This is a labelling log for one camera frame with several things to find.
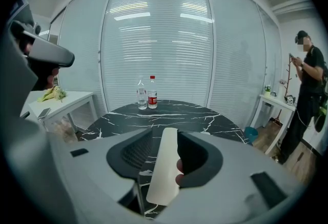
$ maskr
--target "black fisheye border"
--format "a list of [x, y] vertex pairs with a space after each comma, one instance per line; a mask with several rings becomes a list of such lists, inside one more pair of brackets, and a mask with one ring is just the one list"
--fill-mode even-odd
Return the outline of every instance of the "black fisheye border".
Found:
[[[12, 5], [16, 0], [2, 0], [2, 12], [0, 13], [0, 30], [2, 33], [3, 27], [7, 21]], [[325, 0], [312, 0], [319, 12], [326, 30], [328, 28], [328, 10]], [[1, 134], [1, 117], [0, 117], [0, 134]], [[293, 208], [280, 220], [280, 223], [292, 223], [299, 219], [302, 222], [311, 221], [313, 223], [322, 222], [327, 219], [327, 202], [328, 195], [328, 155], [327, 152], [323, 157], [318, 158], [318, 170], [307, 187], [302, 197], [295, 203]], [[45, 215], [29, 200], [23, 193], [15, 180], [8, 164], [4, 158], [3, 150], [0, 153], [2, 190], [5, 190], [5, 195], [1, 196], [3, 205], [5, 205], [1, 218], [4, 218], [3, 223], [17, 223], [23, 221], [39, 221], [40, 223], [52, 223], [52, 220], [47, 219]]]

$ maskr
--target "phone on table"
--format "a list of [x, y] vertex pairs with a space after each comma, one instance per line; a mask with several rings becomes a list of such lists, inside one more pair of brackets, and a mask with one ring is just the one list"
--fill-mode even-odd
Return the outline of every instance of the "phone on table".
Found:
[[40, 115], [37, 117], [37, 119], [45, 118], [50, 112], [50, 108], [45, 108], [42, 110]]

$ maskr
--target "white table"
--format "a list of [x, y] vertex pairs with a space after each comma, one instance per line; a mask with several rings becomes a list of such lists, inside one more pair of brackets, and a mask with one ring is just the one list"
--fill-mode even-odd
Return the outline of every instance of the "white table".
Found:
[[76, 126], [73, 122], [73, 119], [70, 115], [70, 112], [83, 106], [86, 103], [89, 103], [91, 113], [94, 121], [98, 119], [96, 110], [94, 108], [94, 103], [92, 99], [93, 92], [79, 92], [79, 91], [66, 91], [67, 96], [64, 97], [61, 101], [55, 99], [49, 99], [43, 102], [32, 102], [29, 104], [32, 112], [38, 117], [42, 110], [45, 108], [50, 108], [49, 114], [39, 121], [45, 126], [45, 128], [50, 131], [51, 124], [62, 119], [63, 116], [67, 115], [74, 132], [77, 132]]
[[251, 123], [251, 127], [255, 126], [255, 123], [256, 123], [258, 116], [260, 114], [260, 111], [262, 109], [263, 102], [268, 103], [272, 106], [278, 107], [279, 109], [285, 110], [287, 112], [286, 117], [285, 117], [284, 121], [282, 122], [282, 127], [279, 130], [278, 135], [276, 136], [276, 138], [273, 140], [272, 144], [269, 146], [269, 148], [265, 152], [265, 154], [268, 155], [269, 152], [273, 149], [273, 147], [277, 144], [278, 140], [280, 139], [280, 137], [284, 133], [287, 125], [289, 124], [290, 119], [293, 117], [293, 114], [295, 111], [295, 106], [287, 105], [286, 102], [284, 101], [284, 99], [265, 97], [264, 95], [260, 95], [260, 103], [258, 104], [255, 116]]

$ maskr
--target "plastic bottle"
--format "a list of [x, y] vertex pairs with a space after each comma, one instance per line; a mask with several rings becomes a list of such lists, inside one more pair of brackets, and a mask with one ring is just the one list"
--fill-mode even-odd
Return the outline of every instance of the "plastic bottle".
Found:
[[142, 76], [139, 77], [139, 83], [137, 87], [137, 98], [138, 98], [138, 108], [143, 110], [147, 108], [147, 94], [145, 90], [145, 85], [142, 82]]
[[150, 86], [148, 89], [148, 107], [154, 109], [157, 107], [157, 88], [155, 75], [150, 76]]

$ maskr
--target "black marble table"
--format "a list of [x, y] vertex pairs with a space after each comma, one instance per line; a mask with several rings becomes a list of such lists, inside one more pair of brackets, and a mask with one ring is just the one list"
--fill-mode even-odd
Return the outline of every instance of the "black marble table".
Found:
[[247, 143], [243, 132], [223, 115], [199, 105], [174, 101], [159, 100], [156, 109], [138, 109], [137, 104], [118, 108], [94, 122], [80, 140], [92, 140], [110, 137], [134, 131], [140, 128], [153, 129], [153, 148], [148, 160], [140, 172], [141, 192], [145, 204], [146, 218], [155, 218], [165, 206], [146, 201], [146, 195], [152, 178], [159, 150], [159, 144], [165, 127], [179, 130], [209, 133], [235, 141]]

